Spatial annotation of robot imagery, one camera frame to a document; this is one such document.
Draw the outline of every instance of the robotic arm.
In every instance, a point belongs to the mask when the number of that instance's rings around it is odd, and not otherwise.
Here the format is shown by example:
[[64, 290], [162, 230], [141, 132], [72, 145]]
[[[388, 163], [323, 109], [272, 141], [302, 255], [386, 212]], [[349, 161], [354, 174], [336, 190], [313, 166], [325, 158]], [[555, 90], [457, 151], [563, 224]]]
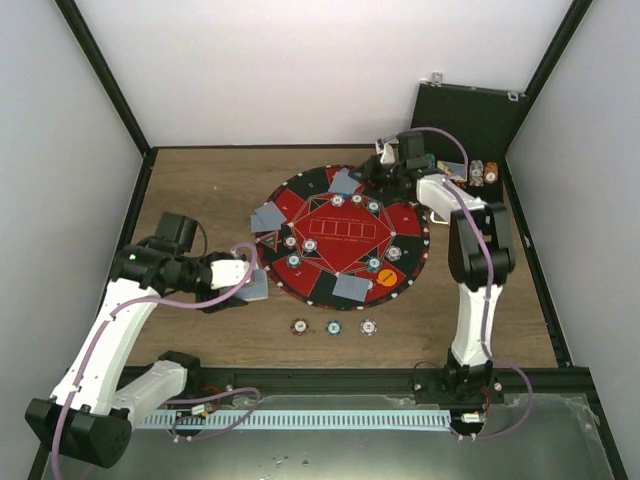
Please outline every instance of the robotic arm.
[[[76, 360], [50, 398], [33, 399], [25, 413], [44, 445], [53, 444], [63, 405], [73, 391], [60, 453], [110, 467], [124, 453], [132, 430], [147, 415], [172, 397], [195, 396], [200, 390], [200, 361], [167, 352], [144, 375], [116, 391], [126, 359], [156, 303], [135, 303], [115, 316], [112, 313], [129, 300], [158, 298], [167, 289], [195, 293], [197, 301], [207, 301], [218, 297], [219, 289], [242, 281], [249, 270], [244, 258], [216, 252], [198, 258], [184, 256], [191, 249], [196, 227], [197, 222], [190, 218], [165, 212], [152, 237], [127, 245], [116, 254], [104, 301]], [[244, 303], [230, 297], [204, 311], [211, 313]], [[101, 329], [96, 342], [94, 338]], [[83, 368], [76, 384], [78, 371]]]
[[[487, 204], [455, 186], [440, 170], [429, 165], [424, 152], [411, 158], [402, 158], [401, 154], [400, 160], [396, 161], [391, 144], [382, 140], [376, 143], [376, 150], [377, 155], [352, 172], [352, 177], [374, 189], [393, 191], [399, 199], [430, 208], [450, 225], [449, 270], [458, 283], [460, 306], [456, 336], [444, 373], [454, 396], [473, 394], [486, 385], [491, 376], [492, 362], [482, 343], [484, 339], [490, 351], [495, 307], [507, 274], [515, 267], [507, 209], [503, 204]], [[451, 189], [471, 213], [491, 255], [494, 279], [484, 322], [488, 265], [460, 201]]]

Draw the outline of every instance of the wooden table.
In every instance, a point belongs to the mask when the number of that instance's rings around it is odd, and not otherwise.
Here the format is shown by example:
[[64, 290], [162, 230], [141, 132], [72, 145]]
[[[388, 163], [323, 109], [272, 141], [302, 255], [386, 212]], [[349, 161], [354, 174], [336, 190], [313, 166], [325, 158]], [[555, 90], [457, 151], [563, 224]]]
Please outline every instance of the wooden table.
[[[321, 165], [358, 164], [369, 149], [175, 149], [161, 150], [147, 189], [134, 240], [154, 232], [163, 211], [204, 225], [209, 250], [228, 251], [252, 241], [249, 217], [283, 181]], [[526, 367], [556, 366], [531, 274], [515, 223], [516, 269], [498, 303], [493, 350], [497, 358]], [[201, 358], [206, 366], [412, 367], [442, 365], [455, 335], [458, 287], [447, 265], [448, 227], [433, 225], [430, 255], [417, 281], [397, 299], [364, 311], [335, 312], [295, 300], [269, 280], [269, 299], [213, 315], [159, 306], [144, 326], [128, 364], [153, 362], [166, 350]], [[202, 249], [201, 239], [193, 253]], [[193, 295], [176, 299], [193, 301]], [[295, 336], [296, 318], [310, 331]], [[364, 336], [360, 321], [372, 318], [378, 332]], [[343, 332], [325, 332], [339, 320]]]

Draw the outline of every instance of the cable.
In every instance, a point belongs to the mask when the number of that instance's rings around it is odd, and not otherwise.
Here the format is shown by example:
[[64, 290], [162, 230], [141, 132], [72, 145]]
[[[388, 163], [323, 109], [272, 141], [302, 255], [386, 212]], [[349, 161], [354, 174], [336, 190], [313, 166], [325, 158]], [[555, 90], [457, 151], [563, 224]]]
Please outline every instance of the cable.
[[122, 310], [124, 310], [125, 308], [131, 306], [131, 305], [135, 305], [136, 303], [157, 303], [160, 305], [169, 305], [171, 307], [177, 307], [177, 308], [186, 308], [186, 309], [190, 309], [190, 310], [199, 310], [201, 308], [208, 308], [208, 307], [212, 307], [214, 305], [217, 305], [219, 303], [224, 302], [225, 300], [227, 300], [228, 298], [232, 297], [233, 295], [236, 294], [236, 292], [238, 292], [238, 290], [240, 290], [245, 283], [247, 283], [247, 281], [251, 278], [251, 275], [253, 275], [254, 270], [256, 269], [256, 265], [258, 262], [258, 252], [256, 251], [256, 246], [253, 243], [250, 242], [242, 242], [242, 243], [238, 243], [237, 245], [234, 245], [233, 247], [231, 247], [231, 253], [233, 255], [236, 254], [236, 251], [239, 250], [240, 248], [248, 248], [249, 250], [251, 250], [251, 262], [249, 264], [249, 270], [247, 270], [247, 273], [245, 274], [244, 277], [242, 277], [242, 280], [240, 280], [240, 282], [235, 285], [231, 290], [229, 290], [226, 293], [223, 293], [222, 295], [213, 298], [211, 300], [207, 300], [206, 302], [196, 302], [196, 303], [191, 303], [191, 302], [178, 302], [175, 300], [169, 300], [168, 298], [161, 298], [161, 297], [152, 297], [152, 296], [147, 296], [147, 297], [140, 297], [140, 298], [134, 298], [132, 300], [128, 300], [120, 305], [118, 305], [116, 308], [113, 309], [113, 311], [111, 312], [111, 316], [113, 318], [115, 318], [115, 316], [120, 313]]
[[394, 138], [397, 138], [400, 135], [403, 135], [405, 133], [411, 133], [411, 132], [434, 132], [434, 133], [439, 133], [440, 135], [443, 135], [443, 136], [447, 137], [449, 140], [451, 140], [455, 144], [455, 146], [458, 147], [460, 152], [462, 153], [462, 158], [464, 158], [465, 178], [468, 176], [468, 174], [469, 174], [468, 173], [469, 172], [469, 155], [467, 155], [467, 151], [462, 146], [462, 143], [460, 143], [460, 140], [458, 140], [456, 137], [451, 135], [446, 130], [443, 130], [442, 128], [437, 128], [437, 127], [416, 127], [416, 128], [411, 128], [409, 130], [405, 130], [404, 132], [400, 132], [400, 133], [396, 133], [395, 135], [391, 135], [390, 137], [387, 137], [387, 138], [383, 139], [382, 142], [383, 143], [387, 143], [387, 142], [393, 140]]
[[189, 260], [200, 260], [201, 258], [204, 258], [207, 256], [207, 252], [209, 251], [209, 237], [207, 236], [207, 231], [204, 229], [204, 227], [202, 226], [202, 224], [195, 220], [196, 222], [196, 226], [198, 227], [198, 229], [200, 230], [200, 232], [202, 233], [202, 240], [204, 241], [204, 246], [202, 248], [202, 253], [200, 255], [198, 255], [197, 257], [186, 257], [183, 256], [181, 258], [187, 258]]
[[[447, 190], [449, 190], [449, 192], [455, 197], [457, 202], [460, 204], [462, 213], [464, 214], [465, 218], [469, 222], [469, 225], [471, 226], [471, 230], [473, 231], [473, 234], [476, 237], [476, 240], [478, 241], [478, 245], [482, 250], [482, 254], [484, 255], [485, 260], [487, 261], [487, 270], [488, 270], [487, 289], [484, 297], [484, 309], [482, 310], [482, 326], [480, 330], [480, 344], [482, 345], [482, 351], [487, 356], [487, 358], [491, 360], [493, 363], [505, 365], [511, 368], [512, 370], [514, 370], [518, 375], [520, 375], [520, 377], [522, 377], [522, 380], [524, 381], [524, 384], [527, 387], [527, 393], [529, 395], [529, 400], [527, 402], [527, 409], [525, 410], [522, 417], [520, 417], [520, 420], [518, 420], [515, 424], [497, 433], [483, 435], [481, 437], [473, 437], [474, 440], [489, 440], [491, 438], [501, 437], [510, 432], [513, 432], [527, 420], [527, 418], [531, 414], [531, 410], [533, 409], [533, 386], [531, 385], [531, 381], [527, 377], [527, 374], [524, 373], [524, 371], [520, 367], [504, 360], [495, 359], [491, 354], [489, 347], [487, 346], [487, 323], [489, 321], [489, 308], [491, 305], [491, 286], [493, 285], [493, 277], [494, 277], [494, 269], [493, 269], [493, 262], [491, 261], [491, 254], [489, 253], [489, 248], [487, 247], [484, 241], [484, 236], [482, 235], [482, 232], [480, 231], [480, 229], [478, 229], [478, 226], [476, 225], [473, 219], [473, 216], [469, 211], [469, 208], [467, 208], [467, 206], [465, 205], [464, 200], [462, 199], [460, 194], [456, 191], [456, 187], [453, 185], [453, 183], [451, 183], [450, 180], [446, 178], [444, 179], [444, 187]], [[453, 428], [451, 429], [451, 431], [458, 438], [462, 438], [462, 435], [456, 432]]]
[[249, 418], [251, 414], [255, 412], [256, 408], [258, 408], [258, 404], [260, 403], [260, 398], [261, 398], [260, 391], [257, 388], [253, 388], [253, 387], [242, 387], [242, 388], [236, 388], [235, 390], [230, 390], [228, 392], [211, 395], [210, 397], [194, 398], [194, 399], [186, 399], [186, 400], [182, 400], [182, 399], [169, 400], [168, 402], [165, 402], [166, 405], [193, 405], [197, 403], [205, 403], [205, 402], [212, 402], [214, 400], [221, 400], [225, 397], [231, 397], [234, 395], [238, 395], [240, 393], [253, 393], [256, 396], [256, 403], [253, 404], [251, 408], [247, 411], [247, 413], [245, 413], [238, 420], [233, 422], [228, 427], [225, 427], [222, 430], [218, 430], [208, 435], [198, 435], [195, 437], [183, 437], [179, 435], [178, 432], [176, 432], [176, 427], [185, 420], [192, 419], [192, 418], [200, 418], [200, 417], [198, 417], [197, 415], [188, 415], [186, 417], [181, 417], [176, 419], [176, 421], [171, 426], [171, 433], [174, 435], [174, 441], [178, 442], [180, 441], [180, 439], [183, 439], [184, 441], [187, 441], [187, 442], [199, 442], [202, 440], [209, 440], [211, 438], [219, 437], [220, 435], [224, 435], [225, 433], [230, 432], [231, 430], [236, 428], [238, 425], [240, 425], [242, 422], [244, 422], [247, 418]]
[[[199, 309], [199, 308], [207, 308], [207, 307], [211, 307], [214, 305], [217, 305], [218, 303], [224, 302], [225, 300], [227, 300], [229, 297], [231, 297], [232, 295], [234, 295], [238, 290], [240, 290], [244, 284], [251, 278], [251, 275], [253, 275], [253, 271], [256, 268], [256, 264], [258, 261], [258, 252], [256, 251], [256, 247], [253, 243], [249, 243], [249, 242], [242, 242], [242, 243], [238, 243], [237, 245], [234, 245], [233, 247], [231, 247], [231, 253], [233, 255], [236, 254], [236, 251], [240, 248], [248, 248], [249, 250], [251, 250], [251, 262], [249, 265], [249, 270], [247, 271], [247, 273], [245, 274], [245, 276], [242, 278], [242, 280], [240, 280], [240, 282], [235, 285], [233, 288], [231, 288], [227, 293], [224, 293], [216, 298], [213, 298], [211, 300], [208, 300], [206, 302], [200, 302], [200, 303], [183, 303], [183, 302], [176, 302], [173, 300], [168, 300], [165, 298], [158, 298], [158, 297], [140, 297], [140, 298], [134, 298], [132, 300], [129, 300], [127, 302], [122, 303], [121, 305], [117, 306], [115, 309], [113, 309], [113, 311], [111, 312], [111, 317], [113, 320], [115, 320], [116, 315], [122, 311], [123, 309], [127, 308], [130, 305], [134, 305], [136, 303], [144, 303], [144, 302], [149, 302], [149, 303], [161, 303], [163, 305], [170, 305], [173, 307], [178, 307], [178, 308], [188, 308], [188, 309]], [[73, 399], [76, 395], [76, 392], [79, 391], [78, 389], [80, 388], [80, 381], [82, 380], [82, 376], [84, 375], [84, 371], [87, 368], [87, 365], [89, 364], [89, 360], [91, 359], [91, 355], [93, 354], [94, 350], [96, 349], [96, 345], [98, 343], [98, 340], [100, 340], [100, 337], [102, 336], [102, 333], [104, 332], [104, 330], [107, 328], [107, 326], [109, 325], [109, 323], [111, 322], [111, 320], [105, 320], [104, 322], [102, 322], [102, 324], [98, 327], [98, 330], [96, 331], [96, 334], [93, 336], [93, 338], [91, 339], [91, 342], [89, 343], [89, 346], [87, 347], [87, 351], [84, 354], [84, 357], [82, 357], [82, 361], [80, 362], [80, 366], [78, 367], [78, 371], [76, 372], [76, 376], [73, 380], [73, 384], [72, 387], [73, 389], [69, 392], [69, 395], [67, 396], [67, 399], [65, 400], [63, 406], [62, 406], [62, 410], [60, 411], [60, 415], [58, 416], [58, 421], [56, 423], [56, 428], [53, 434], [53, 441], [51, 444], [51, 467], [53, 469], [53, 474], [54, 477], [56, 478], [56, 480], [63, 480], [64, 477], [62, 476], [62, 471], [60, 470], [60, 441], [62, 439], [62, 431], [64, 429], [64, 423], [67, 419], [67, 416], [69, 415], [69, 410], [71, 408], [71, 403], [73, 402]], [[258, 397], [258, 400], [260, 399], [260, 393], [256, 390], [256, 395]]]
[[420, 365], [422, 365], [423, 363], [428, 363], [429, 365], [431, 365], [432, 367], [436, 367], [437, 369], [442, 368], [440, 365], [436, 365], [435, 363], [429, 361], [429, 360], [422, 360], [421, 362], [416, 363], [412, 370], [415, 370], [416, 368], [418, 368]]
[[[203, 391], [206, 390], [211, 390], [214, 393], [218, 394], [218, 393], [222, 393], [222, 390], [220, 390], [218, 387], [214, 386], [214, 385], [206, 385], [203, 389]], [[216, 406], [213, 407], [213, 410], [211, 410], [211, 412], [209, 412], [209, 415], [211, 415], [212, 413], [217, 412], [220, 409], [220, 403], [221, 403], [222, 399], [219, 398], [218, 401], [216, 402]]]
[[491, 405], [491, 398], [489, 397], [489, 389], [487, 387], [482, 387], [480, 389], [482, 391], [482, 393], [484, 393], [484, 399], [485, 399], [485, 407], [484, 407], [484, 414], [485, 414], [485, 421], [487, 418], [489, 418], [489, 406]]
[[80, 362], [80, 366], [78, 367], [76, 376], [73, 379], [73, 389], [69, 392], [69, 395], [67, 396], [67, 399], [62, 406], [62, 410], [60, 411], [60, 415], [58, 416], [58, 422], [56, 423], [56, 429], [53, 433], [53, 441], [51, 443], [51, 468], [53, 469], [53, 475], [56, 480], [64, 479], [64, 477], [62, 476], [62, 471], [60, 470], [60, 440], [62, 439], [62, 430], [64, 429], [64, 423], [67, 420], [67, 415], [69, 415], [69, 410], [71, 408], [73, 398], [76, 396], [76, 392], [80, 387], [80, 381], [82, 380], [84, 371], [87, 369], [87, 365], [89, 364], [89, 359], [91, 358], [93, 351], [96, 349], [98, 340], [100, 340], [102, 333], [107, 328], [109, 323], [111, 323], [110, 320], [105, 320], [104, 322], [102, 322], [102, 324], [100, 324], [100, 326], [98, 327], [96, 334], [91, 339], [91, 342], [87, 347], [87, 351], [85, 352], [84, 357], [82, 357], [82, 362]]

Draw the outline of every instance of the orange button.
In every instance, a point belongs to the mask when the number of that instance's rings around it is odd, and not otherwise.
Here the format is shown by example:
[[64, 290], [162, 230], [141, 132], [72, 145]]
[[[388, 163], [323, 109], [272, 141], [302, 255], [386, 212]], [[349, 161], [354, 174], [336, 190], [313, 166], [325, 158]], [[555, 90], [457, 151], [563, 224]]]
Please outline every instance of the orange button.
[[378, 274], [378, 282], [385, 287], [393, 287], [398, 281], [398, 276], [393, 270], [382, 270]]

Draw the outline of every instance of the black enclosure frame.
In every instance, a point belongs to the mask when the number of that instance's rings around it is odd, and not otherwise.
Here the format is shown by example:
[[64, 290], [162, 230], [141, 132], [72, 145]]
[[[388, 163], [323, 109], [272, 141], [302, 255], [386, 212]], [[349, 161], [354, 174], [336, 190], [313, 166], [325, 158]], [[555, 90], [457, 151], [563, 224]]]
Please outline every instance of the black enclosure frame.
[[[538, 294], [542, 312], [546, 321], [555, 357], [558, 363], [556, 369], [525, 369], [531, 379], [534, 391], [537, 393], [576, 394], [586, 396], [589, 406], [594, 414], [600, 418], [598, 432], [606, 450], [612, 472], [617, 479], [628, 478], [622, 461], [618, 454], [604, 411], [595, 390], [591, 374], [587, 368], [573, 366], [567, 343], [562, 333], [562, 327], [558, 321], [553, 301], [544, 278], [540, 261], [533, 244], [529, 227], [518, 199], [518, 193], [513, 183], [509, 167], [504, 159], [509, 144], [515, 137], [536, 98], [542, 91], [547, 79], [551, 75], [560, 56], [567, 47], [573, 33], [587, 12], [592, 0], [574, 0], [562, 20], [553, 40], [546, 50], [534, 76], [525, 92], [521, 94], [521, 105], [515, 116], [511, 118], [509, 132], [501, 132], [502, 141], [499, 151], [492, 152], [495, 158], [501, 162], [502, 179], [511, 202], [523, 244], [531, 269], [534, 285]], [[117, 248], [120, 249], [129, 243], [133, 237], [138, 216], [142, 208], [145, 192], [151, 178], [153, 165], [158, 154], [158, 147], [152, 147], [147, 142], [135, 116], [116, 82], [105, 58], [93, 38], [89, 27], [84, 21], [78, 6], [74, 0], [55, 0], [60, 12], [67, 21], [78, 44], [84, 51], [89, 63], [93, 67], [98, 79], [102, 83], [105, 92], [112, 101], [123, 124], [127, 128], [131, 138], [136, 144], [142, 156], [142, 165], [135, 190], [127, 211], [126, 219], [120, 234]], [[456, 91], [468, 87], [444, 86]], [[414, 122], [412, 126], [420, 123], [419, 102], [416, 103]], [[215, 148], [331, 148], [331, 147], [362, 147], [363, 145], [262, 145], [252, 147], [215, 147]], [[143, 367], [125, 367], [121, 382], [128, 383], [144, 372]], [[205, 376], [208, 382], [219, 385], [231, 383], [236, 387], [253, 386], [260, 389], [265, 395], [275, 394], [327, 394], [327, 395], [352, 395], [352, 394], [402, 394], [411, 392], [415, 396], [416, 403], [439, 404], [442, 408], [459, 408], [459, 404], [451, 404], [441, 394], [432, 389], [414, 391], [414, 385], [428, 385], [434, 382], [439, 375], [437, 369], [266, 369], [266, 368], [205, 368]], [[495, 369], [494, 380], [503, 385], [501, 394], [522, 393], [525, 391], [520, 377], [510, 370]], [[40, 446], [29, 474], [30, 480], [42, 478], [44, 468], [49, 458], [48, 449]]]

